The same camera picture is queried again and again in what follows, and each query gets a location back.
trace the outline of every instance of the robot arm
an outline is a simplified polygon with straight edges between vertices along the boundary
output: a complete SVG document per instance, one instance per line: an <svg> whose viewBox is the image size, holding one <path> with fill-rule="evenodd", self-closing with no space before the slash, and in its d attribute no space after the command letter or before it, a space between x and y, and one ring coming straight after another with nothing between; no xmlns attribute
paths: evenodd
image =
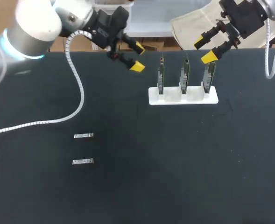
<svg viewBox="0 0 275 224"><path fill-rule="evenodd" d="M263 27L265 20L275 21L275 0L243 0L238 5L234 0L220 0L219 4L223 9L220 13L221 17L227 18L229 23L225 24L219 20L216 27L203 33L194 46L200 49L209 43L219 31L227 33L229 40L202 57L204 63L219 60L231 47L238 48L241 44L240 37L246 39Z"/></svg>
<svg viewBox="0 0 275 224"><path fill-rule="evenodd" d="M0 35L0 82L7 73L25 73L44 57L58 36L69 36L76 30L89 32L90 40L107 55L119 59L135 71L144 66L118 54L116 44L123 40L138 54L144 48L124 33L128 12L119 7L113 15L96 12L85 0L19 0L13 25Z"/></svg>

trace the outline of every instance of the metal clip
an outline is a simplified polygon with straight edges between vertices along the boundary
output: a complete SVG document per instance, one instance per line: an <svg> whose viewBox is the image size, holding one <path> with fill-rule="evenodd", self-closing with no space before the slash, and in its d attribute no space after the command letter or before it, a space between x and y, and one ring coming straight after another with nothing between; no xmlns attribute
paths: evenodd
<svg viewBox="0 0 275 224"><path fill-rule="evenodd" d="M164 58L160 58L160 65L158 68L158 91L159 95L163 95L164 91Z"/></svg>
<svg viewBox="0 0 275 224"><path fill-rule="evenodd" d="M188 60L188 55L184 58L183 66L181 68L181 77L180 77L180 85L182 94L186 94L187 86L188 86L188 77L190 71L190 64Z"/></svg>
<svg viewBox="0 0 275 224"><path fill-rule="evenodd" d="M203 87L204 87L205 93L210 93L210 88L212 86L215 68L216 68L215 62L210 62L204 70Z"/></svg>

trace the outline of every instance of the white box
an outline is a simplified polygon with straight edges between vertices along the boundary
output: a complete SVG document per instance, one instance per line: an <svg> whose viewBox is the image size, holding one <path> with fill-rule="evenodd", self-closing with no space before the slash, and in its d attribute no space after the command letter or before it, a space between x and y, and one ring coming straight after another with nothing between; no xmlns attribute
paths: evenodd
<svg viewBox="0 0 275 224"><path fill-rule="evenodd" d="M124 9L126 9L129 12L129 18L127 20L127 28L130 26L131 8L134 5L134 2L129 2L127 0L94 0L93 5L94 5L96 11L99 11L101 9L109 15L112 15L113 12L119 6L122 6Z"/></svg>

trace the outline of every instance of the small metal piece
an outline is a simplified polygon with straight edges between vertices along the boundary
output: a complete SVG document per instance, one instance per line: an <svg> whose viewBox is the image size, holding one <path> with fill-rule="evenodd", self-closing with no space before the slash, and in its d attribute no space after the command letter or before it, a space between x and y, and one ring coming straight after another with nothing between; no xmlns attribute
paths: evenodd
<svg viewBox="0 0 275 224"><path fill-rule="evenodd" d="M210 93L210 88L212 86L212 80L214 77L215 68L216 68L215 62L210 62L204 70L203 87L204 87L205 93Z"/></svg>
<svg viewBox="0 0 275 224"><path fill-rule="evenodd" d="M92 138L94 137L94 133L87 133L87 134L75 134L75 139L82 139L82 138Z"/></svg>
<svg viewBox="0 0 275 224"><path fill-rule="evenodd" d="M70 22L75 22L75 20L76 20L76 19L75 19L75 16L73 16L73 15L70 15L70 16L69 16L69 21L70 21Z"/></svg>
<svg viewBox="0 0 275 224"><path fill-rule="evenodd" d="M184 58L183 66L181 68L180 84L181 84L182 94L186 94L187 92L189 71L190 71L190 64L188 60L188 55L186 54L186 57Z"/></svg>
<svg viewBox="0 0 275 224"><path fill-rule="evenodd" d="M164 58L160 58L160 65L158 68L158 91L159 95L163 95L164 89Z"/></svg>
<svg viewBox="0 0 275 224"><path fill-rule="evenodd" d="M94 159L84 159L84 160L73 160L73 165L79 165L79 164L94 164Z"/></svg>

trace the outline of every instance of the cardboard box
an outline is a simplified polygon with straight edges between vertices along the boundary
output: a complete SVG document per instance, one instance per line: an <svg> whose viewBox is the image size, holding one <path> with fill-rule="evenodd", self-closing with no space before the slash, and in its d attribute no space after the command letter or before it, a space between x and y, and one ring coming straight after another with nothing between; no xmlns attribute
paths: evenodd
<svg viewBox="0 0 275 224"><path fill-rule="evenodd" d="M169 37L166 39L164 43L164 47L162 51L180 51L182 50L180 45L177 43L177 41L174 39L174 37Z"/></svg>
<svg viewBox="0 0 275 224"><path fill-rule="evenodd" d="M65 37L58 37L54 44L50 48L50 52L64 52L64 48L66 45L67 38ZM99 48L93 49L92 42L89 41L85 36L79 35L76 36L72 43L71 43L71 51L85 51L85 52L97 52L97 51L104 51L103 49Z"/></svg>

